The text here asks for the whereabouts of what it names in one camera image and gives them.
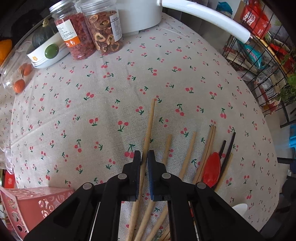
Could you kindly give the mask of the white plastic spoon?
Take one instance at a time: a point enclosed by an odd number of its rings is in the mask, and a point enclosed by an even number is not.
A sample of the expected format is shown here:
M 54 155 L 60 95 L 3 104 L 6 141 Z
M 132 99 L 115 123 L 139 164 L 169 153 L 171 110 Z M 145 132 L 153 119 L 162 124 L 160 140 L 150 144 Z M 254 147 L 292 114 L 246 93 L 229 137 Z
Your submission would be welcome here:
M 244 214 L 247 212 L 248 210 L 248 205 L 246 203 L 240 203 L 240 204 L 236 204 L 232 207 L 238 214 L 240 214 L 241 216 L 244 216 Z

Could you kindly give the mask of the black chopstick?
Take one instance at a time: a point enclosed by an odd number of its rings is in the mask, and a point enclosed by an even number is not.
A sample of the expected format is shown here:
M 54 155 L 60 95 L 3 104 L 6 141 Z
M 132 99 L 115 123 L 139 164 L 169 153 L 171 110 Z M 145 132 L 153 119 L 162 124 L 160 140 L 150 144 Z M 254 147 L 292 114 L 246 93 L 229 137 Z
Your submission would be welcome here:
M 220 176 L 219 176 L 219 178 L 221 177 L 222 172 L 223 172 L 223 169 L 224 169 L 224 166 L 226 165 L 226 161 L 228 160 L 228 158 L 229 158 L 229 156 L 230 156 L 230 153 L 231 153 L 231 150 L 232 150 L 232 146 L 233 146 L 233 143 L 234 143 L 235 136 L 236 136 L 236 132 L 234 132 L 233 135 L 232 135 L 232 138 L 231 138 L 231 141 L 230 141 L 230 144 L 229 144 L 229 147 L 228 147 L 228 150 L 227 150 L 226 156 L 225 156 L 225 158 L 224 158 L 224 162 L 223 162 L 222 167 L 221 167 L 221 171 L 220 171 Z
M 219 151 L 219 158 L 220 159 L 222 158 L 222 155 L 223 155 L 223 151 L 224 151 L 225 146 L 226 146 L 226 140 L 224 140 L 222 142 L 222 146 L 221 146 L 220 151 Z

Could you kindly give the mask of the wooden chopstick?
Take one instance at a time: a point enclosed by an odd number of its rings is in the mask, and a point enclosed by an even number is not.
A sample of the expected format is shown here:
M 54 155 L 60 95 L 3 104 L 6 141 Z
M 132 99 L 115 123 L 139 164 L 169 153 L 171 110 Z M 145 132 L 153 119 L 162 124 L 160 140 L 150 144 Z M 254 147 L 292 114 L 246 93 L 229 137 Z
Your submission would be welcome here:
M 185 157 L 185 160 L 182 164 L 182 169 L 180 170 L 180 173 L 178 175 L 178 177 L 183 180 L 184 179 L 184 175 L 186 173 L 187 170 L 187 166 L 189 164 L 189 160 L 191 158 L 191 153 L 193 151 L 194 148 L 194 143 L 195 143 L 195 138 L 196 138 L 197 133 L 193 132 L 191 141 L 190 141 L 190 145 Z M 156 235 L 158 229 L 160 228 L 160 226 L 163 224 L 164 220 L 166 219 L 166 217 L 168 216 L 168 205 L 166 205 L 163 209 L 163 211 L 161 212 L 161 215 L 159 216 L 156 224 L 154 225 L 154 227 L 151 229 L 151 232 L 149 233 L 149 235 L 147 236 L 146 240 L 152 240 L 154 238 L 154 236 Z
M 210 132 L 209 132 L 208 139 L 207 139 L 207 142 L 205 145 L 203 156 L 202 156 L 200 165 L 197 169 L 197 173 L 193 179 L 193 184 L 196 184 L 197 182 L 200 182 L 202 180 L 203 171 L 204 171 L 207 159 L 211 154 L 211 150 L 212 150 L 212 146 L 213 146 L 213 142 L 214 142 L 214 138 L 215 138 L 215 132 L 216 132 L 216 126 L 213 125 L 210 128 Z M 162 236 L 159 238 L 159 240 L 169 240 L 169 238 L 170 238 L 170 230 L 169 230 L 169 226 L 167 226 L 164 229 L 164 232 L 163 232 Z
M 222 183 L 223 183 L 223 180 L 227 174 L 227 171 L 228 171 L 228 168 L 231 164 L 231 161 L 232 161 L 232 158 L 233 158 L 233 153 L 230 153 L 230 156 L 228 158 L 228 160 L 226 161 L 226 165 L 224 166 L 224 169 L 223 169 L 223 172 L 222 172 L 222 175 L 221 177 L 219 178 L 219 181 L 214 189 L 215 192 L 218 192 L 218 190 L 220 189 Z
M 140 207 L 140 196 L 142 194 L 142 189 L 143 189 L 143 184 L 144 184 L 145 169 L 146 169 L 146 164 L 147 164 L 147 154 L 149 151 L 149 144 L 150 144 L 150 138 L 151 138 L 151 133 L 152 133 L 154 107 L 155 107 L 155 99 L 153 98 L 151 101 L 151 109 L 149 112 L 147 131 L 145 134 L 145 141 L 144 141 L 144 147 L 143 147 L 143 152 L 142 152 L 142 161 L 141 161 L 141 165 L 140 165 L 139 198 L 136 202 L 133 203 L 133 206 L 132 206 L 132 212 L 131 212 L 131 216 L 130 216 L 130 220 L 129 220 L 128 234 L 126 237 L 127 241 L 132 240 L 135 225 L 137 224 L 137 218 L 138 218 L 139 207 Z
M 169 155 L 170 146 L 171 146 L 171 139 L 172 139 L 172 134 L 169 134 L 167 137 L 167 140 L 166 140 L 166 147 L 165 147 L 165 151 L 164 151 L 164 155 L 163 155 L 163 159 L 162 159 L 162 163 L 164 165 L 166 165 L 167 161 L 168 161 L 168 155 Z M 134 241 L 140 241 L 142 239 L 142 236 L 143 236 L 143 234 L 145 232 L 145 228 L 149 222 L 154 205 L 155 205 L 155 202 L 153 200 L 150 200 L 149 204 L 145 210 L 144 217 L 141 221 L 141 224 L 139 226 L 139 229 L 137 231 Z

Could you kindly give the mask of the red plastic spoon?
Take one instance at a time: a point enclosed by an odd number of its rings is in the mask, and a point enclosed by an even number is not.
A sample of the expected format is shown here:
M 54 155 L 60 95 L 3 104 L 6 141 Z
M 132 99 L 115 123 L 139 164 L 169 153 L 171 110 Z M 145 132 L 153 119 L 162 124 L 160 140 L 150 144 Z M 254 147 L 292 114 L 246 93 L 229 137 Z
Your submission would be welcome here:
M 215 186 L 219 180 L 221 171 L 221 163 L 220 163 L 220 156 L 219 153 L 214 152 L 212 153 L 206 162 L 202 181 L 212 188 Z

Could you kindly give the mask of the pink perforated utensil holder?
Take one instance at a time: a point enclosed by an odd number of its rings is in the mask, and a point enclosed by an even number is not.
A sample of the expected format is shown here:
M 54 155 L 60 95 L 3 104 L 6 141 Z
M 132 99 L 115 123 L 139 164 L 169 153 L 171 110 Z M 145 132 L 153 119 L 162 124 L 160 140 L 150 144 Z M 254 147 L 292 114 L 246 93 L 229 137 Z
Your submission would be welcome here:
M 74 193 L 72 188 L 3 188 L 1 201 L 18 237 L 23 240 L 36 225 Z

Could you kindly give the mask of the cherry print tablecloth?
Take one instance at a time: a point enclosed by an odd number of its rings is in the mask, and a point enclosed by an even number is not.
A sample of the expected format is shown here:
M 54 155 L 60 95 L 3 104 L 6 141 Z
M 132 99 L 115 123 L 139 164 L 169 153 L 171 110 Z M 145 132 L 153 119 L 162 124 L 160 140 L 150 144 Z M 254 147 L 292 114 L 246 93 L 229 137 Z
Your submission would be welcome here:
M 1 89 L 1 142 L 11 150 L 18 188 L 79 188 L 118 174 L 144 146 L 155 101 L 150 148 L 180 173 L 195 140 L 184 181 L 192 182 L 210 127 L 213 151 L 233 154 L 218 191 L 260 230 L 279 198 L 278 162 L 261 108 L 232 66 L 206 40 L 163 15 L 126 38 L 115 53 L 84 60 L 67 55 L 25 77 L 20 94 Z

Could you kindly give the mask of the glass jar with wooden lid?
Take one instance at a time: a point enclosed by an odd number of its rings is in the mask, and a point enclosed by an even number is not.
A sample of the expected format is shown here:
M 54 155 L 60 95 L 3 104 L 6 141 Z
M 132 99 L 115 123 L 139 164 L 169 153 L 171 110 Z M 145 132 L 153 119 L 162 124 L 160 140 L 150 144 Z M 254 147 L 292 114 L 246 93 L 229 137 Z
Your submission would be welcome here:
M 11 95 L 16 94 L 15 82 L 23 79 L 27 85 L 34 75 L 34 67 L 27 56 L 31 43 L 31 40 L 26 40 L 17 48 L 14 47 L 1 65 L 1 84 L 4 90 Z

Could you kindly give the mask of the white enamel pot green knob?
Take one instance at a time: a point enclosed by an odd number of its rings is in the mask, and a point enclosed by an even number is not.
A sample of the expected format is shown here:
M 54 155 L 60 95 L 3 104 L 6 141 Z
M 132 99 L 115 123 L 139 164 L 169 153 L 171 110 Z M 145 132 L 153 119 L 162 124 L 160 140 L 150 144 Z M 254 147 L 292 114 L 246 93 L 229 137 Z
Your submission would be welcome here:
M 35 48 L 32 44 L 27 50 L 27 56 L 34 68 L 43 69 L 57 63 L 69 54 L 66 43 L 59 32 L 46 40 L 41 46 Z

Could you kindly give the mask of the large orange fruit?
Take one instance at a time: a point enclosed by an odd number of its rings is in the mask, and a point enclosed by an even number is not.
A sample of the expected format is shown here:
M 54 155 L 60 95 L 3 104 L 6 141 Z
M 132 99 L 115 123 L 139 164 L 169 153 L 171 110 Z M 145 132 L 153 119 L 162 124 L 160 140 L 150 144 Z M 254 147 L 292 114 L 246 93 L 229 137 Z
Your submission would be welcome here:
M 0 65 L 5 61 L 11 50 L 12 41 L 10 39 L 0 41 Z

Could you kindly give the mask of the dark green pumpkin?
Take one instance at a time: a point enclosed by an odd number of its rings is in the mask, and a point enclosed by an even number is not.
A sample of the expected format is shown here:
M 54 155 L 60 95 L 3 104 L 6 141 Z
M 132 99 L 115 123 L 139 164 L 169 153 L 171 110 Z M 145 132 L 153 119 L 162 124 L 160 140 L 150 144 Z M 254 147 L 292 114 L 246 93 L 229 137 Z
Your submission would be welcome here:
M 44 42 L 49 40 L 52 36 L 57 33 L 57 27 L 54 23 L 54 20 L 44 19 L 42 26 L 36 30 L 32 37 L 32 45 L 34 48 L 38 48 Z

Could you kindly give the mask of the jar of dried fruit slices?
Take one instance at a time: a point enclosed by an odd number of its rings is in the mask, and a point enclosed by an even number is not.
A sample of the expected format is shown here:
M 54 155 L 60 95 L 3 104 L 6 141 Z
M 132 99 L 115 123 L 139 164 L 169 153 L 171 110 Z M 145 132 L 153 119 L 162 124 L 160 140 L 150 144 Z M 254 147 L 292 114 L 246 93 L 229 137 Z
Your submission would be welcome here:
M 111 54 L 122 48 L 122 30 L 115 1 L 80 1 L 78 9 L 98 51 Z

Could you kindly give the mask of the jar of red goji berries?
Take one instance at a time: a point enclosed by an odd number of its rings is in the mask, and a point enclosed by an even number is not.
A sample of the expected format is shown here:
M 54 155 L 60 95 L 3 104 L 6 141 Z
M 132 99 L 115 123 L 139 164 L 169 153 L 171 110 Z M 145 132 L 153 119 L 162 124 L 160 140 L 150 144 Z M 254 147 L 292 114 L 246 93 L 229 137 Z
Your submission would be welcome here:
M 86 59 L 96 51 L 85 18 L 78 8 L 78 1 L 59 1 L 52 5 L 49 11 L 75 60 Z

